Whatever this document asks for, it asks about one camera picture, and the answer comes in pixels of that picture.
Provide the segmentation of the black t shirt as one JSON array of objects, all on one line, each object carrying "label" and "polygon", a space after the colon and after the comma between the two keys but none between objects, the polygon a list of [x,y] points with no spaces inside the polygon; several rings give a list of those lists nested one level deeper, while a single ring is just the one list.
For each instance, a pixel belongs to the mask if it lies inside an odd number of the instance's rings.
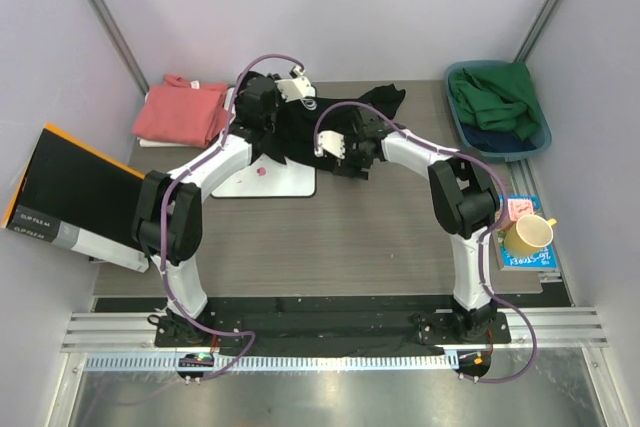
[{"label": "black t shirt", "polygon": [[378,115],[392,120],[405,97],[406,91],[393,84],[375,87],[355,99],[307,97],[285,102],[280,96],[274,132],[260,146],[278,162],[290,159],[331,173],[336,158],[315,156],[314,131],[338,132],[348,144],[366,140],[380,143],[382,135],[390,130]]}]

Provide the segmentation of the green t shirt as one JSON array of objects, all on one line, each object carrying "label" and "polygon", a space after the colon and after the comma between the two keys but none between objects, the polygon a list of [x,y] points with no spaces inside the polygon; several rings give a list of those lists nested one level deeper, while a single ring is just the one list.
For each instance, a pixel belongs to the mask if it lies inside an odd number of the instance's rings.
[{"label": "green t shirt", "polygon": [[521,141],[541,128],[541,108],[524,63],[463,67],[448,82],[462,124],[513,134]]}]

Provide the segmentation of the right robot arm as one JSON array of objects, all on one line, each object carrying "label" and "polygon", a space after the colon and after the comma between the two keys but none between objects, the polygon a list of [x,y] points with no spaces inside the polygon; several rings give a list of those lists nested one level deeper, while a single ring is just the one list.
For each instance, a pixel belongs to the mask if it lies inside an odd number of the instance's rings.
[{"label": "right robot arm", "polygon": [[449,235],[453,253],[453,333],[465,342],[484,338],[497,318],[488,243],[500,207],[495,177],[486,166],[469,153],[415,136],[366,105],[356,108],[349,134],[315,127],[314,153],[363,169],[377,158],[428,181],[436,220]]}]

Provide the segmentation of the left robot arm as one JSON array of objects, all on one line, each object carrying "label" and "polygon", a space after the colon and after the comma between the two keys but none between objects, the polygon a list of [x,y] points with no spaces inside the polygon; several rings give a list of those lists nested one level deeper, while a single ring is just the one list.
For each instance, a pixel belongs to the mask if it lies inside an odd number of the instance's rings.
[{"label": "left robot arm", "polygon": [[213,145],[169,172],[149,172],[142,182],[132,234],[156,266],[169,314],[180,319],[179,335],[190,345],[205,344],[213,332],[203,315],[208,303],[197,267],[203,238],[203,204],[233,174],[259,156],[259,142],[272,131],[283,103],[279,76],[244,72],[232,92],[235,116]]}]

